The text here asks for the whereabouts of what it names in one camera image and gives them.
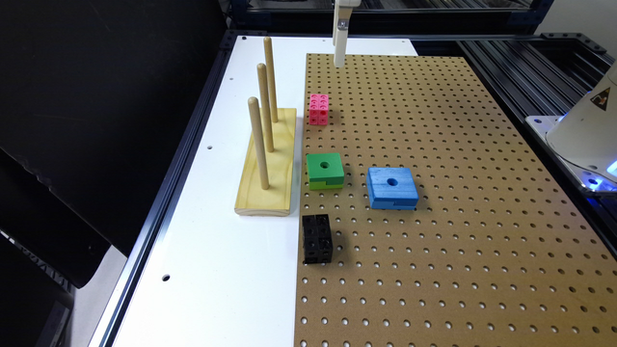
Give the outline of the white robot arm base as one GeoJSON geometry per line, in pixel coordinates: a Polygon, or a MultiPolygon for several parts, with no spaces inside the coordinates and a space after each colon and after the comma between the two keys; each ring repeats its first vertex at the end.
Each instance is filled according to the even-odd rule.
{"type": "Polygon", "coordinates": [[[582,190],[616,192],[616,66],[565,115],[525,121],[582,190]]]}

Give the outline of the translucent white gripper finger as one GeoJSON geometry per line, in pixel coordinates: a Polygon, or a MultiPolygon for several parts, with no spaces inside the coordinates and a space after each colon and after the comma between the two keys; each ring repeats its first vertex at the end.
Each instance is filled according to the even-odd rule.
{"type": "Polygon", "coordinates": [[[352,12],[360,5],[360,0],[335,0],[333,45],[335,47],[334,65],[344,67],[346,44],[352,12]]]}

